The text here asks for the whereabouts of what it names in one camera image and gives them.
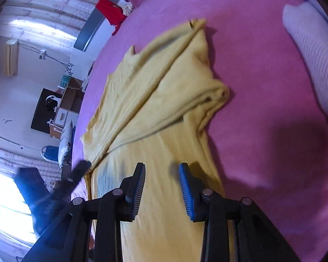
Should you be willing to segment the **mustard yellow sweater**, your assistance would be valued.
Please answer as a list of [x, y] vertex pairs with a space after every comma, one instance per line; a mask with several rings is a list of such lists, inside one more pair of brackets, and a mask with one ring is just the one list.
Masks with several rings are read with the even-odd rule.
[[205, 20], [191, 20], [130, 48], [107, 78], [100, 103], [81, 140], [91, 162], [89, 199], [120, 186], [137, 163], [146, 166], [139, 213], [122, 223], [125, 261], [199, 261], [204, 225], [187, 216], [178, 168], [222, 192], [206, 125], [229, 97], [213, 76]]

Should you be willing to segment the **blue chair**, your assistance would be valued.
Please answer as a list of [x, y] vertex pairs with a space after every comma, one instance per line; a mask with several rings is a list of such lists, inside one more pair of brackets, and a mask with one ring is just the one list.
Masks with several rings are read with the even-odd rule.
[[47, 145], [41, 149], [42, 158], [50, 163], [58, 164], [58, 147]]

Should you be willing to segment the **white grey cushion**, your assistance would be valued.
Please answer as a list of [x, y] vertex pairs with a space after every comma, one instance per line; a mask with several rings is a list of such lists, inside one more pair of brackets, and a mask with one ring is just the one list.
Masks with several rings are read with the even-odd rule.
[[73, 145], [73, 122], [70, 120], [63, 128], [58, 146], [58, 164], [60, 168], [71, 165]]

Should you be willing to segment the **black monitor screen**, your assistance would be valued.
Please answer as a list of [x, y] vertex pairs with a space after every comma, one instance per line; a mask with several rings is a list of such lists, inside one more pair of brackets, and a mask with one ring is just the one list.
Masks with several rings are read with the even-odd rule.
[[46, 134], [50, 133], [50, 120], [56, 116], [54, 108], [57, 106], [57, 103], [47, 105], [47, 97], [50, 96], [61, 98], [62, 94], [43, 88], [31, 122], [31, 129]]

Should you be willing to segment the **pink fleece bed blanket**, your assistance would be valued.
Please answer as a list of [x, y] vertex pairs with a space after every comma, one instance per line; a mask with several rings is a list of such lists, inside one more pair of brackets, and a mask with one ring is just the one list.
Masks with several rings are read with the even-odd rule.
[[82, 135], [112, 74], [130, 48], [205, 20], [213, 76], [229, 89], [206, 125], [223, 196], [251, 198], [301, 261], [328, 251], [328, 122], [307, 69], [282, 23], [300, 0], [145, 0], [96, 59], [83, 98], [73, 161], [85, 159]]

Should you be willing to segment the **wooden desk with drawers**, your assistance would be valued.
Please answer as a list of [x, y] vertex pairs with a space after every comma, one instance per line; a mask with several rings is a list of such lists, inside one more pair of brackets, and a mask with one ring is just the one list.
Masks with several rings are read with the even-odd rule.
[[71, 78], [62, 97], [58, 98], [53, 95], [47, 97], [46, 105], [54, 112], [54, 117], [48, 121], [52, 138], [59, 140], [64, 127], [69, 122], [72, 122], [73, 127], [77, 125], [84, 95], [82, 81]]

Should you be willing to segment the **grey white bed headboard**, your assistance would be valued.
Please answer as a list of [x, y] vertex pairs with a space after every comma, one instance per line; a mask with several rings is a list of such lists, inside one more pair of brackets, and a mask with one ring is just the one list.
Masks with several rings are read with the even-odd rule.
[[93, 36], [96, 34], [98, 28], [101, 26], [104, 20], [104, 15], [95, 8], [90, 14], [87, 21], [85, 22], [85, 25], [83, 26], [81, 32], [79, 33], [74, 44], [74, 48], [85, 52], [87, 47], [89, 46], [90, 41], [92, 40]]

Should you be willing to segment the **window curtain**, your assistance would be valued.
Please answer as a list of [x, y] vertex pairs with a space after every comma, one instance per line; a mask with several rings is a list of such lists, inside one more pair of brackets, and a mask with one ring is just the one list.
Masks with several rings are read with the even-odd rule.
[[69, 55], [99, 0], [6, 0], [0, 37]]

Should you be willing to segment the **red garment on headboard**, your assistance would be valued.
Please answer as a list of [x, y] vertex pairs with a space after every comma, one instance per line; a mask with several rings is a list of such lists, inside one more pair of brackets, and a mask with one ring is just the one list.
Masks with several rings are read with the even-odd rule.
[[116, 35], [121, 24], [127, 18], [123, 14], [122, 8], [110, 0], [99, 0], [95, 8], [108, 20], [111, 26], [115, 27], [112, 35]]

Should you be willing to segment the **small beige plush toy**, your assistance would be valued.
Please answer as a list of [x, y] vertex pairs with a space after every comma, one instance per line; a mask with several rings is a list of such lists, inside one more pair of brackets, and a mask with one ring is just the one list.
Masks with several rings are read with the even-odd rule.
[[123, 14], [125, 16], [129, 16], [133, 10], [134, 10], [134, 7], [133, 7], [132, 3], [130, 3], [130, 2], [126, 3], [125, 6], [122, 8]]

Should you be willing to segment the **wall air conditioner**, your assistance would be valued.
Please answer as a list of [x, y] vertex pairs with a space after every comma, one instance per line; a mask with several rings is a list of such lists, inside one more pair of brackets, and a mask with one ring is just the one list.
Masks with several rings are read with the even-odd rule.
[[18, 70], [19, 42], [17, 39], [5, 43], [5, 75], [14, 76]]

